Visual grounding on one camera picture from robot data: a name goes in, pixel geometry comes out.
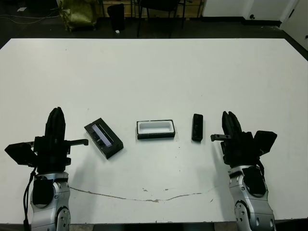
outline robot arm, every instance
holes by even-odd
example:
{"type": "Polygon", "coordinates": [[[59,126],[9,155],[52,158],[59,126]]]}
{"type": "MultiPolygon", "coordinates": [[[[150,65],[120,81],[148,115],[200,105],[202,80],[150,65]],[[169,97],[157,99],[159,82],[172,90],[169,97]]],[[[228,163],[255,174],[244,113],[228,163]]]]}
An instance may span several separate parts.
{"type": "Polygon", "coordinates": [[[274,231],[275,219],[268,204],[268,188],[260,156],[270,151],[277,135],[274,132],[242,132],[236,116],[223,113],[225,135],[211,135],[212,141],[222,141],[224,163],[229,165],[230,192],[239,231],[274,231]]]}
{"type": "Polygon", "coordinates": [[[70,190],[65,167],[71,164],[71,159],[67,155],[70,154],[71,146],[88,145],[89,141],[66,141],[64,134],[63,112],[60,107],[54,108],[46,123],[45,136],[35,137],[32,142],[11,144],[5,149],[17,164],[34,167],[24,194],[25,231],[30,230],[27,219],[28,191],[33,178],[31,206],[34,215],[31,229],[33,231],[69,230],[70,190]]]}

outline trash can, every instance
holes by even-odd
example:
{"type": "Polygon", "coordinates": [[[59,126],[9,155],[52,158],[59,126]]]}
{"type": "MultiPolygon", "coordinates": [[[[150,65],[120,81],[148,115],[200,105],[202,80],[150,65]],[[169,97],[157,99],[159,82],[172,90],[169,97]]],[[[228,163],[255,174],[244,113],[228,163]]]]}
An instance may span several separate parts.
{"type": "Polygon", "coordinates": [[[109,6],[107,12],[111,18],[111,26],[114,31],[124,30],[124,4],[109,6]]]}

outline black chair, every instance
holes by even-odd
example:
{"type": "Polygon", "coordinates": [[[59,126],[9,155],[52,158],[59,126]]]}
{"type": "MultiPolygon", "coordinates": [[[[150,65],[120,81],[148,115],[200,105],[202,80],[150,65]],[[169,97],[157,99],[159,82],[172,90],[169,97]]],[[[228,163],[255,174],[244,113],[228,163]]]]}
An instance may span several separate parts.
{"type": "Polygon", "coordinates": [[[182,17],[182,28],[183,28],[184,20],[185,20],[184,16],[185,16],[186,0],[184,0],[184,3],[180,3],[180,0],[138,0],[139,25],[138,25],[137,37],[139,37],[142,9],[146,8],[146,12],[148,14],[148,20],[150,20],[149,9],[159,10],[159,11],[167,11],[167,12],[169,12],[169,15],[168,15],[169,18],[170,18],[171,11],[174,11],[173,22],[171,24],[170,33],[169,33],[169,38],[170,38],[171,33],[172,33],[173,24],[175,22],[175,18],[176,18],[176,15],[177,15],[177,10],[178,10],[179,4],[183,5],[183,17],[182,17]]]}

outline bag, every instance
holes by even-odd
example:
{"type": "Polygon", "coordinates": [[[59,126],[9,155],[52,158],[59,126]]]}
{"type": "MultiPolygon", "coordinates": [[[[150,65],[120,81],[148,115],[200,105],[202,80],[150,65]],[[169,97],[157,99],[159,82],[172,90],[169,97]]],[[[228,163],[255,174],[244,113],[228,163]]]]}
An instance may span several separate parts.
{"type": "Polygon", "coordinates": [[[66,30],[91,26],[95,29],[95,0],[60,0],[59,14],[66,30]]]}

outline table surface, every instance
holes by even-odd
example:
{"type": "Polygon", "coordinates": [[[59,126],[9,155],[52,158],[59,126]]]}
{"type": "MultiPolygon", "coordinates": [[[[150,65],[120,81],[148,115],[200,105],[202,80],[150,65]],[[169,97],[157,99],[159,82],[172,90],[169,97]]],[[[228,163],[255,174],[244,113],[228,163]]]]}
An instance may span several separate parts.
{"type": "MultiPolygon", "coordinates": [[[[71,149],[72,223],[233,221],[223,111],[278,138],[261,157],[276,219],[306,218],[308,63],[284,39],[11,39],[0,50],[0,223],[22,223],[31,169],[5,152],[44,134],[54,107],[67,140],[102,118],[124,149],[71,149]],[[191,141],[194,113],[204,138],[191,141]],[[173,119],[173,140],[136,138],[136,121],[173,119]]],[[[30,220],[32,209],[29,209],[30,220]]]]}

